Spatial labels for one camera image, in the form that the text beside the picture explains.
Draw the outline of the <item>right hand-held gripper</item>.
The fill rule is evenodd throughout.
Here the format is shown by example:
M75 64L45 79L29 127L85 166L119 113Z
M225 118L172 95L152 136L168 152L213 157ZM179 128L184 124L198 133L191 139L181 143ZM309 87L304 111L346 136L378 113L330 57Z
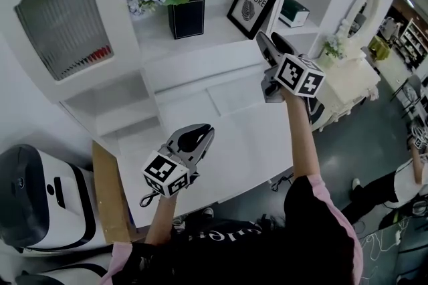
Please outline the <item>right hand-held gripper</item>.
M264 32L258 31L255 40L263 58L269 65L275 65L264 72L261 81L266 103L283 102L282 88L302 98L316 97L326 77L316 63L297 56L295 47L276 32L271 34L270 39ZM278 65L280 52L284 55Z

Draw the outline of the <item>person's left forearm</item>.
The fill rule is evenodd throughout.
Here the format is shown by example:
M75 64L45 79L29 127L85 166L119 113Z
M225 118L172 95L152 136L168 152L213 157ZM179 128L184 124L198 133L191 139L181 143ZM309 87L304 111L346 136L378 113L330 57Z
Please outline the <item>person's left forearm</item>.
M166 244L171 238L173 219L177 204L177 193L172 197L161 197L153 221L145 237L145 243L152 246Z

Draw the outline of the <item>row of coloured books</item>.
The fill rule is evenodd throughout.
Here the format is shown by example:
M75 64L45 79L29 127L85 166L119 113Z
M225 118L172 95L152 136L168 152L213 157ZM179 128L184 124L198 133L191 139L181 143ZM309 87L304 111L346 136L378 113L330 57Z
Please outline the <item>row of coloured books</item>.
M71 62L61 72L61 79L64 79L76 72L79 72L87 67L92 66L98 62L102 62L113 56L113 50L109 45L104 45L99 49L96 49L91 54L82 57L76 61Z

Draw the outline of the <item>black framed nature print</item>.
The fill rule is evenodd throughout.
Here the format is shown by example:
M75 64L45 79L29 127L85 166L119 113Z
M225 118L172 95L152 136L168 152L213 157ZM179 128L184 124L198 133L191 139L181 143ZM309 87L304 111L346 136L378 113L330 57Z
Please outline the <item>black framed nature print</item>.
M253 39L277 0L233 0L227 18L248 39Z

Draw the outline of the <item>person's right forearm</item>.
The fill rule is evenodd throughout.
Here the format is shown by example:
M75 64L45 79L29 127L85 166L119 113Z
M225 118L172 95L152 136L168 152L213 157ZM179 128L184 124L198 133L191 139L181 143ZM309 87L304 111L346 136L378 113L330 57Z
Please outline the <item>person's right forearm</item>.
M281 93L288 111L294 176L319 175L320 166L305 102L285 88Z

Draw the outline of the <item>white and grey robot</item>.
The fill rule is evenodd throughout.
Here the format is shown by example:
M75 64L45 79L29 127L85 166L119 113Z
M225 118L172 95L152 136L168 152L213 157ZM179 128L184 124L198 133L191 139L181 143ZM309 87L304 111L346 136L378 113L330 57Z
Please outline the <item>white and grey robot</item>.
M93 172L30 145L0 153L0 240L19 252L107 246Z
M16 277L16 285L100 285L111 261L111 254L100 254L81 262L38 274Z

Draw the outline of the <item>background display shelf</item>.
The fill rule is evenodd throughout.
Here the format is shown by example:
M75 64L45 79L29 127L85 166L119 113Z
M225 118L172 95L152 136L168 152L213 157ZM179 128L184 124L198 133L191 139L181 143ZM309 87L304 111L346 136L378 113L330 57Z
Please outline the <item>background display shelf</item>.
M428 56L428 37L413 19L409 21L399 38L406 60L417 69Z

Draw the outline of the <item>small pale flower pot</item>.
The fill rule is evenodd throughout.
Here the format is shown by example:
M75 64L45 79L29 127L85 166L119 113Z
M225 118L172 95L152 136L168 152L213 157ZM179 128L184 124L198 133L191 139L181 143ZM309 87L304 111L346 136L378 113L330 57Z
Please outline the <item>small pale flower pot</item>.
M343 60L346 57L344 40L337 34L329 34L323 37L322 48L324 53L331 58Z

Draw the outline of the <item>ribbed glass cabinet door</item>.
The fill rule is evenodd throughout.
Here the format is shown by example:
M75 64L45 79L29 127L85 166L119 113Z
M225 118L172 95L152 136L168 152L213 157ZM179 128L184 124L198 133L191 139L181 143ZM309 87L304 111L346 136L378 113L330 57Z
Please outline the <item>ribbed glass cabinet door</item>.
M0 33L52 102L140 69L126 0L0 0ZM109 45L113 56L61 79L71 62Z

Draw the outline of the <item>cream dressing table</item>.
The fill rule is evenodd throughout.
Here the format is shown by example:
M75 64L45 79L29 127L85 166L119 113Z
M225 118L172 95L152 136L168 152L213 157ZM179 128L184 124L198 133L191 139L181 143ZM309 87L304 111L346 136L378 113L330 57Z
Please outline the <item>cream dressing table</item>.
M319 104L312 110L323 107L319 118L312 120L312 129L323 131L326 126L350 115L352 109L364 99L379 97L377 84L381 78L366 58L362 49L353 58L333 61L325 53L315 60L325 73L325 80L317 92Z

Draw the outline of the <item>long cardboard box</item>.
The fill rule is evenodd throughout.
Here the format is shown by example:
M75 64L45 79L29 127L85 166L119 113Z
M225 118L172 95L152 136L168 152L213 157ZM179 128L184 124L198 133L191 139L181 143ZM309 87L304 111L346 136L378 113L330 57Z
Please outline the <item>long cardboard box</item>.
M146 229L137 228L132 221L116 157L93 141L92 164L98 213L106 242L143 240Z

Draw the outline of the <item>oval white-framed mirror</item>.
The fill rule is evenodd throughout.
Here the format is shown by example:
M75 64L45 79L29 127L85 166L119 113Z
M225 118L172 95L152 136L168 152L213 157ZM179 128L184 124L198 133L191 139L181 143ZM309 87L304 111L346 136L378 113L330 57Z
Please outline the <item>oval white-framed mirror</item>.
M361 48L375 21L381 0L355 0L337 31L346 53Z

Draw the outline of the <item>yellow-green box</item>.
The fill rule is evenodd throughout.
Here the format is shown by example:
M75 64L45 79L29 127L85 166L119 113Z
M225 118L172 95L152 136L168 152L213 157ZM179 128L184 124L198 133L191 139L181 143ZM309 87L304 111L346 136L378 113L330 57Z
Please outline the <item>yellow-green box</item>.
M368 48L372 54L372 58L376 61L387 59L391 52L387 42L377 35L371 39Z

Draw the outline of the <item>black and pink shirt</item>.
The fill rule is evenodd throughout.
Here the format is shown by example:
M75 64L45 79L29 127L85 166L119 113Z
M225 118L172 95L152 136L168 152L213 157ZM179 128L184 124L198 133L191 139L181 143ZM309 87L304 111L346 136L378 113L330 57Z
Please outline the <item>black and pink shirt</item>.
M284 216L196 217L166 244L116 244L100 285L358 285L360 242L321 176L295 179Z

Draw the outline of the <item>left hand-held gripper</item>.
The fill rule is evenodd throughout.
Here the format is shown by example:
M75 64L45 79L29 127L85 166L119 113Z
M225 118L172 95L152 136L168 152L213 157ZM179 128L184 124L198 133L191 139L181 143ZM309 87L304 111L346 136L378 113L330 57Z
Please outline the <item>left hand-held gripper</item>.
M205 156L215 136L210 124L192 124L176 130L166 144L151 152L142 166L150 195L170 198L199 176L197 163Z

